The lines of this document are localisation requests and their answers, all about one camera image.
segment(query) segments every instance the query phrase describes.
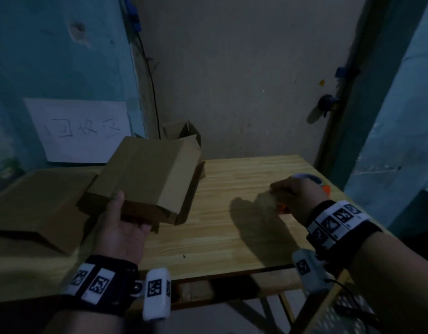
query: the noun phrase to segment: hand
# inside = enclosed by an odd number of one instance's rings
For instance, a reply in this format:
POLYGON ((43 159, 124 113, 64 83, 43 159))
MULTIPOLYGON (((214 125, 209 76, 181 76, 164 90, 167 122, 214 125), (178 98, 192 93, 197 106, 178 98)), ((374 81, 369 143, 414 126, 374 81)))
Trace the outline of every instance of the hand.
POLYGON ((139 264, 144 242, 151 230, 149 224, 134 224, 121 220, 124 192, 118 191, 100 216, 102 227, 97 235, 93 254, 124 259, 139 264))
POLYGON ((293 178, 272 183, 277 199, 289 208, 293 217, 303 226, 311 211, 321 202, 329 200, 322 188, 308 178, 293 178))

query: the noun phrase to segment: black wristband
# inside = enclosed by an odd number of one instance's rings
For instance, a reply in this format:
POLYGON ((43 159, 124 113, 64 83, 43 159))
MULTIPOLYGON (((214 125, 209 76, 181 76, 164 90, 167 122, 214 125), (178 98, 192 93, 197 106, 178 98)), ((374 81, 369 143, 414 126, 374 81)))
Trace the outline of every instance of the black wristband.
POLYGON ((90 256, 64 292, 62 309, 122 316, 135 300, 138 266, 130 261, 90 256))
MULTIPOLYGON (((322 212, 333 206, 335 202, 328 200, 320 203, 311 212, 308 220, 311 224, 322 212)), ((306 239, 316 249, 317 256, 330 263, 338 264, 343 268, 348 268, 351 260, 354 258, 364 241, 373 233, 382 232, 381 228, 369 220, 362 221, 354 229, 349 230, 341 239, 328 250, 326 250, 311 234, 306 239)))

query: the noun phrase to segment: person's left arm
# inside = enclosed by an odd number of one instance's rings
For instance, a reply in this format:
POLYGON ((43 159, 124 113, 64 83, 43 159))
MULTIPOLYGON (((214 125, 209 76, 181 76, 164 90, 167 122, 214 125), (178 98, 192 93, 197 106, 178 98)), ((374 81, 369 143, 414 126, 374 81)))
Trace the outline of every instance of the person's left arm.
MULTIPOLYGON (((149 224, 121 220, 124 193, 112 197, 103 214, 102 227, 92 254, 128 260, 136 265, 143 257, 144 242, 151 230, 149 224)), ((121 333, 123 320, 117 315, 82 310, 62 310, 55 314, 44 334, 106 334, 121 333)))

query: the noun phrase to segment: person's left hand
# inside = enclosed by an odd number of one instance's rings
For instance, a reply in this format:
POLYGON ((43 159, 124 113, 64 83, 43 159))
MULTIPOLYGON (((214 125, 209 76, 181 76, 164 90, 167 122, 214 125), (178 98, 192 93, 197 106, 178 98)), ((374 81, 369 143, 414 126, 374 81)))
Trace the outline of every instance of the person's left hand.
POLYGON ((151 230, 150 224, 134 224, 121 220, 124 192, 118 191, 101 215, 102 226, 96 237, 92 254, 124 259, 139 264, 144 242, 151 230))

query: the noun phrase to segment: wooden tabletop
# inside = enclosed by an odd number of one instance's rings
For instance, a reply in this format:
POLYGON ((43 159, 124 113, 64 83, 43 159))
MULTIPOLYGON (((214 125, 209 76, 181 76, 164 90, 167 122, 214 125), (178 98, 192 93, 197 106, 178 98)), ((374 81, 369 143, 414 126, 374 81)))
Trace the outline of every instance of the wooden tabletop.
MULTIPOLYGON (((207 160, 205 169, 188 221, 161 224, 149 235, 140 270, 166 267, 172 280, 252 273, 290 265, 294 251, 312 248, 305 228, 291 215, 279 216, 268 194, 270 183, 300 172, 329 184, 300 156, 207 160)), ((331 198, 348 199, 333 185, 331 198)), ((94 232, 71 256, 0 238, 0 302, 57 294, 89 256, 93 238, 94 232)))

